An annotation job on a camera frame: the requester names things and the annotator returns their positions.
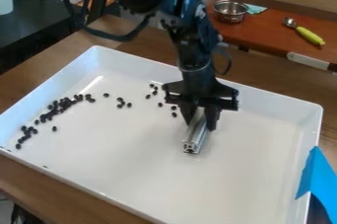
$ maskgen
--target blue paper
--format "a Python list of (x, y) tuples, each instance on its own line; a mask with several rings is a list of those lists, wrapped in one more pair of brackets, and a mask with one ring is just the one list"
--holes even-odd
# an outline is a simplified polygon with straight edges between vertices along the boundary
[(296, 198), (308, 191), (321, 202), (332, 224), (337, 224), (337, 177), (318, 147), (312, 148), (306, 160)]

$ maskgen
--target black bean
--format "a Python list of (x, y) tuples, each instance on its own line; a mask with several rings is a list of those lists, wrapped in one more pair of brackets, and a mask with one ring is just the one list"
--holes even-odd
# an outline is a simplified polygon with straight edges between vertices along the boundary
[(58, 113), (59, 113), (58, 110), (52, 110), (52, 111), (50, 112), (51, 115), (57, 115)]

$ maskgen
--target wooden table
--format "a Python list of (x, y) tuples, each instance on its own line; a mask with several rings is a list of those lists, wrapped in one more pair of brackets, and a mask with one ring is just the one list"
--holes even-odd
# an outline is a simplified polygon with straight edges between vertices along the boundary
[[(212, 5), (208, 6), (212, 23), (228, 43), (283, 57), (295, 52), (337, 64), (337, 22), (268, 9), (258, 15), (247, 14), (242, 23), (224, 24), (215, 19)], [(318, 34), (326, 45), (322, 48), (315, 46), (295, 30), (285, 27), (285, 17), (294, 18), (299, 26)]]
[[(133, 24), (106, 17), (93, 26), (121, 33)], [(40, 85), (94, 44), (175, 64), (175, 51), (164, 31), (147, 28), (135, 40), (120, 45), (79, 31), (0, 77), (0, 112)], [(296, 64), (275, 56), (252, 56), (231, 51), (233, 69), (227, 79), (285, 94), (324, 107), (320, 147), (337, 168), (337, 81), (325, 71)], [(25, 209), (47, 223), (145, 224), (149, 223), (100, 199), (90, 196), (0, 155), (0, 189)], [(313, 211), (320, 216), (322, 211)], [(315, 224), (325, 224), (320, 217)]]

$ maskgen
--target silver metal piece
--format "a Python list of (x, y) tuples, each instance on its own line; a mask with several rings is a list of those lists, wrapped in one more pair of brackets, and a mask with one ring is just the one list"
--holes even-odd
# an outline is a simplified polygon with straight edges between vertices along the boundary
[(239, 2), (219, 0), (213, 4), (215, 18), (223, 23), (240, 23), (243, 21), (248, 8)]
[(298, 26), (298, 24), (295, 22), (295, 20), (292, 19), (292, 18), (289, 18), (289, 17), (286, 17), (285, 20), (283, 21), (283, 23), (284, 23), (287, 27), (293, 28), (293, 29), (295, 29), (295, 28)]
[(205, 115), (202, 115), (199, 119), (195, 116), (192, 119), (190, 126), (190, 134), (188, 138), (183, 141), (183, 152), (199, 154), (208, 133)]

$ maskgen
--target white tray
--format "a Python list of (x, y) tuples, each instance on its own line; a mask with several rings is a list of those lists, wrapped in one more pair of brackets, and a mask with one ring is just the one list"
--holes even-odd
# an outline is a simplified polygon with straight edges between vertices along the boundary
[[(158, 108), (162, 92), (145, 99), (150, 83), (179, 79), (175, 67), (94, 46), (1, 114), (1, 152), (156, 223), (304, 224), (309, 194), (295, 195), (322, 107), (220, 80), (239, 89), (239, 111), (222, 112), (201, 154), (188, 155), (181, 115)], [(38, 125), (16, 150), (22, 125), (77, 93), (97, 101)], [(133, 108), (117, 109), (117, 97)]]

